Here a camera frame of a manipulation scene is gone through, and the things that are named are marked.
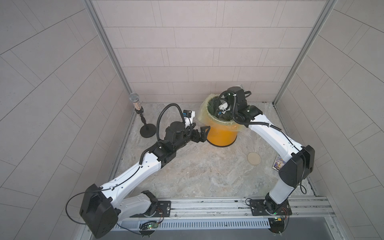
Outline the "cream jar lid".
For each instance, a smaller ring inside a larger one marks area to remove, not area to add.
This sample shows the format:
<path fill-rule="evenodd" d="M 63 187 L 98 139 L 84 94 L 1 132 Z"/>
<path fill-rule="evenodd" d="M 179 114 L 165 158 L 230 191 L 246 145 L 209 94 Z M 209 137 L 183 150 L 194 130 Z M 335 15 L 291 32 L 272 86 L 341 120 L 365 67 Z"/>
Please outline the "cream jar lid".
<path fill-rule="evenodd" d="M 253 166 L 257 166 L 261 163 L 260 155 L 255 152 L 249 153 L 247 156 L 247 160 Z"/>

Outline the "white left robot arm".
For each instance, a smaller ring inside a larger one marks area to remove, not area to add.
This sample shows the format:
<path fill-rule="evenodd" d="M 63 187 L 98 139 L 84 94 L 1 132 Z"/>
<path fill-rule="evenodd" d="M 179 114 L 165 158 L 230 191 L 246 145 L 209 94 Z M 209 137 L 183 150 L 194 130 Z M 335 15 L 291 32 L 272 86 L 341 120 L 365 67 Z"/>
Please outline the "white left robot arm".
<path fill-rule="evenodd" d="M 172 122 L 166 128 L 166 136 L 160 138 L 160 123 L 165 112 L 176 107 L 181 121 Z M 158 199 L 150 191 L 143 191 L 139 195 L 127 199 L 130 193 L 142 181 L 153 173 L 159 171 L 176 157 L 177 150 L 189 142 L 205 142 L 210 127 L 204 126 L 199 130 L 193 122 L 193 111 L 182 111 L 176 103 L 171 103 L 161 111 L 156 125 L 151 127 L 155 132 L 157 142 L 145 149 L 139 161 L 130 169 L 113 180 L 98 187 L 96 184 L 89 186 L 84 192 L 79 215 L 96 239 L 104 237 L 119 221 L 134 215 L 144 214 L 152 216 L 157 210 Z"/>

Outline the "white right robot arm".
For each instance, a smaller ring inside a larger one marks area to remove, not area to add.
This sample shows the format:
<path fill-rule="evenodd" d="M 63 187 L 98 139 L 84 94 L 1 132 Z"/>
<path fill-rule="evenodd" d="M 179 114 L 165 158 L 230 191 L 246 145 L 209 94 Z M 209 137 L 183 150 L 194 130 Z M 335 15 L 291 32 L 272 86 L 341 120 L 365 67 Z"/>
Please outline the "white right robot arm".
<path fill-rule="evenodd" d="M 279 169 L 279 180 L 266 195 L 264 209 L 270 215 L 277 214 L 289 196 L 302 186 L 302 181 L 312 173 L 315 150 L 310 145 L 303 146 L 288 137 L 282 129 L 272 124 L 263 112 L 254 105 L 248 105 L 250 91 L 241 87 L 231 87 L 222 92 L 218 100 L 225 102 L 220 111 L 229 111 L 235 123 L 243 125 L 261 136 L 282 158 L 284 165 Z"/>

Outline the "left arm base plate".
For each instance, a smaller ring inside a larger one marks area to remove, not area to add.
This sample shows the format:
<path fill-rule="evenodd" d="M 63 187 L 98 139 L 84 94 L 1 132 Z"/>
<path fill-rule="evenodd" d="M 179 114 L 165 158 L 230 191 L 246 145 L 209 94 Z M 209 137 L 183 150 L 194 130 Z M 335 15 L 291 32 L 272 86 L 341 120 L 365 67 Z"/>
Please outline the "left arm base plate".
<path fill-rule="evenodd" d="M 137 214 L 131 216 L 131 218 L 160 218 L 169 217 L 171 211 L 171 201 L 158 201 L 155 211 L 152 214 Z"/>

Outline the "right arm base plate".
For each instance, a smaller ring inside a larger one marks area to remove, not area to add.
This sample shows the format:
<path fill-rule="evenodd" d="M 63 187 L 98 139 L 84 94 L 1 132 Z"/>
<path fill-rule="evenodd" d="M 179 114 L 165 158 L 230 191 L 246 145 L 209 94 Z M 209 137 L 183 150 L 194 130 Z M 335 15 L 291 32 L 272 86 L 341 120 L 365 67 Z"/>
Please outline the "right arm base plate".
<path fill-rule="evenodd" d="M 246 204 L 251 208 L 253 216 L 290 216 L 293 214 L 288 199 L 281 204 L 276 204 L 273 200 L 246 199 Z"/>

